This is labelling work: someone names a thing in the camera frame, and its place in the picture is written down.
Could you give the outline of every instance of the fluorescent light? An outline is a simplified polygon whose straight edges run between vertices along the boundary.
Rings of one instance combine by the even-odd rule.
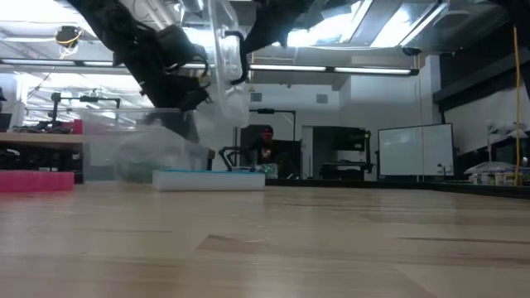
[[[85,61],[83,62],[86,66],[99,66],[99,67],[108,67],[112,66],[112,61]]]
[[[342,37],[340,38],[340,42],[349,42],[352,37],[354,36],[355,32],[357,31],[357,28],[359,28],[359,25],[364,19],[364,16],[366,16],[366,12],[370,9],[370,6],[372,5],[372,0],[364,0],[361,2],[356,2],[351,5],[351,12],[354,14],[351,23],[349,26],[346,27],[346,29],[342,32]]]
[[[410,16],[405,7],[401,6],[381,29],[371,47],[394,47],[399,45],[413,28]]]
[[[411,70],[378,69],[361,67],[335,67],[335,72],[343,74],[367,74],[367,75],[409,75]]]
[[[9,65],[46,65],[46,66],[74,66],[70,60],[32,60],[32,59],[2,59],[2,63]]]
[[[325,67],[296,65],[250,65],[250,70],[325,71]]]
[[[205,68],[205,65],[199,63],[188,63],[181,66],[181,68],[187,70],[203,70]]]
[[[55,38],[53,37],[20,37],[20,36],[6,36],[0,39],[2,41],[10,41],[10,42],[48,42],[48,41],[55,41]]]
[[[431,23],[435,17],[438,17],[438,15],[441,12],[443,12],[446,9],[446,7],[447,7],[447,3],[442,3],[439,7],[437,7],[436,10],[432,12],[431,15],[429,15],[429,17],[425,19],[425,21],[423,21],[420,25],[418,25],[416,29],[414,29],[407,37],[405,37],[405,39],[399,45],[405,46],[407,43],[411,42],[414,39],[414,37],[420,34],[420,32],[423,29],[425,29],[425,27],[429,25],[429,23]]]

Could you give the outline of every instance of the yellow cable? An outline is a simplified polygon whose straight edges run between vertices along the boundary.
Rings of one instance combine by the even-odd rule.
[[[77,41],[77,40],[81,37],[81,34],[82,34],[82,33],[83,33],[83,31],[81,30],[81,31],[79,32],[79,34],[78,34],[76,37],[72,38],[72,39],[69,40],[69,41],[58,41],[58,40],[57,40],[57,36],[56,36],[56,37],[55,37],[55,41],[57,41],[57,43],[60,43],[61,45],[68,45],[69,43],[72,43],[72,42],[74,42],[74,41]]]
[[[519,64],[519,44],[517,38],[517,28],[515,26],[513,27],[513,46],[515,52],[516,71],[515,92],[517,94],[517,163],[515,166],[515,185],[517,186],[519,183],[519,167],[521,166],[521,136],[519,135],[519,125],[521,122],[521,66]]]

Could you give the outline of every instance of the ceiling light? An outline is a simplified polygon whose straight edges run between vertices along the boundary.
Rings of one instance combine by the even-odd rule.
[[[9,65],[75,66],[75,62],[70,60],[2,59],[2,63]]]
[[[362,2],[356,2],[352,4],[351,12],[353,16],[349,26],[346,26],[345,30],[342,32],[342,36],[340,37],[341,43],[351,41],[352,37],[357,31],[357,28],[359,28],[359,25],[363,21],[364,17],[366,16],[366,12],[368,12],[371,5],[372,0],[364,0]]]
[[[95,67],[112,67],[112,61],[85,61],[86,66],[95,66]]]
[[[181,68],[187,70],[203,70],[205,68],[205,65],[199,63],[188,63],[181,66]]]
[[[250,70],[281,70],[281,71],[325,71],[325,66],[296,65],[250,65]]]
[[[412,29],[412,23],[405,19],[409,19],[408,13],[403,7],[400,7],[396,13],[388,20],[387,24],[381,29],[371,47],[394,47],[399,45],[399,42],[409,34]]]
[[[366,75],[410,75],[411,70],[379,69],[362,67],[335,67],[335,72],[343,74],[366,74]]]
[[[287,36],[287,46],[293,47],[303,47],[303,46],[314,46],[317,43],[322,42],[328,43],[338,41],[339,39],[342,42],[344,34],[348,35],[350,39],[354,34],[354,31],[357,29],[359,24],[364,18],[366,11],[368,11],[369,6],[373,0],[364,0],[362,5],[360,2],[352,5],[352,13],[340,14],[333,17],[328,17],[322,22],[314,25],[309,30],[293,30],[289,32]],[[351,23],[352,26],[347,26],[346,29],[352,31],[349,33],[348,30],[344,30],[345,23]],[[278,42],[272,44],[273,46],[280,46]]]
[[[438,17],[438,15],[443,12],[447,8],[447,3],[442,3],[439,7],[436,8],[434,12],[432,12],[429,17],[425,19],[419,26],[417,26],[405,39],[399,44],[400,46],[405,46],[407,43],[411,42],[420,32],[425,29],[429,23],[434,20],[435,17]]]
[[[55,38],[53,37],[20,37],[20,36],[6,36],[2,37],[2,41],[10,41],[10,42],[48,42],[48,41],[55,41]]]

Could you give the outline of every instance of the whiteboard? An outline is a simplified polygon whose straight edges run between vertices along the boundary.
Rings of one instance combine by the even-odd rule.
[[[379,174],[454,175],[452,135],[450,124],[380,130]]]

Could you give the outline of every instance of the white wall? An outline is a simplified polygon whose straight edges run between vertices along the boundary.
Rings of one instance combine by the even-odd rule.
[[[515,89],[506,89],[446,112],[446,122],[453,123],[455,146],[464,154],[488,145],[486,122],[514,123],[517,99]],[[521,87],[521,122],[530,125],[530,102]]]

